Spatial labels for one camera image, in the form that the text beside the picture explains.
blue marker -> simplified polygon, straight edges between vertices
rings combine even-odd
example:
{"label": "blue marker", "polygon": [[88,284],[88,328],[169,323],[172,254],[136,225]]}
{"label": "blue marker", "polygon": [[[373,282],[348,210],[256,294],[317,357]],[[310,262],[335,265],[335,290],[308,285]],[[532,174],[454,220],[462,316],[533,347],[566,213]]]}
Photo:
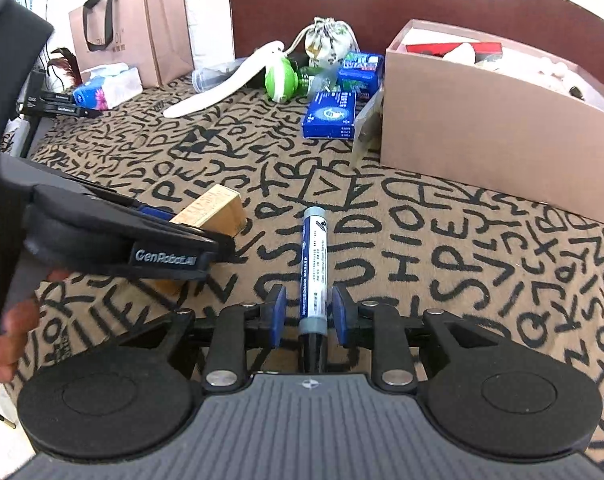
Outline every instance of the blue marker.
{"label": "blue marker", "polygon": [[300,371],[326,371],[326,213],[321,207],[304,211],[300,279]]}

plastic bag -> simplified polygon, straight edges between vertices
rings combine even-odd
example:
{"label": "plastic bag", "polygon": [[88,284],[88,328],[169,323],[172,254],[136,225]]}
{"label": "plastic bag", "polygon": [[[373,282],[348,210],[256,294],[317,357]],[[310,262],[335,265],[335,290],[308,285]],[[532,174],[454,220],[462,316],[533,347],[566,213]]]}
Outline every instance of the plastic bag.
{"label": "plastic bag", "polygon": [[384,85],[373,94],[364,108],[355,117],[353,148],[349,157],[349,167],[355,168],[368,150],[377,149],[382,138],[382,110]]}

gray rubber grip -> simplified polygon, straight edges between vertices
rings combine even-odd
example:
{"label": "gray rubber grip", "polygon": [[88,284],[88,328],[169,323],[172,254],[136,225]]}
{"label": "gray rubber grip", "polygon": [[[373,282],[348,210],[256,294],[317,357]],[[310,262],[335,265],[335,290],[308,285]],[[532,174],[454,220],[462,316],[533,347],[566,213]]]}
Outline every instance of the gray rubber grip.
{"label": "gray rubber grip", "polygon": [[259,374],[209,397],[162,449],[126,463],[80,465],[39,454],[13,480],[604,480],[580,454],[538,464],[487,460],[435,431],[411,397],[364,375]]}
{"label": "gray rubber grip", "polygon": [[80,194],[92,194],[75,180],[41,170],[22,158],[0,153],[0,178],[10,187],[32,189],[34,186],[61,187]]}

human hand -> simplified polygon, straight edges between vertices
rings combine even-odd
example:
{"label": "human hand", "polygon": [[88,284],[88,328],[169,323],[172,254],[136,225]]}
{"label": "human hand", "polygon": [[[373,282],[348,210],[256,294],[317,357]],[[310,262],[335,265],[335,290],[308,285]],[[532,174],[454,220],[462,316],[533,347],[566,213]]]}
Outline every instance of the human hand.
{"label": "human hand", "polygon": [[[54,270],[47,281],[60,282],[70,276],[65,270]],[[27,334],[38,327],[40,309],[35,300],[24,300],[2,318],[4,333],[0,335],[0,383],[13,379],[18,361],[26,347]]]}

cardboard box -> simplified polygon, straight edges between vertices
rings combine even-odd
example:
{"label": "cardboard box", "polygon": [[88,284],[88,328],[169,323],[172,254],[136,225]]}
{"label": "cardboard box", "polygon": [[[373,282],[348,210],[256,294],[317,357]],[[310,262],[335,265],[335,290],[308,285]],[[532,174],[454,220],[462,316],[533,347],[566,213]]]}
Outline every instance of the cardboard box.
{"label": "cardboard box", "polygon": [[[583,81],[586,102],[477,66],[398,52],[411,31],[415,43],[436,43],[438,34],[499,41],[562,61]],[[384,86],[382,164],[604,222],[604,86],[581,67],[491,34],[412,20],[386,51]]]}

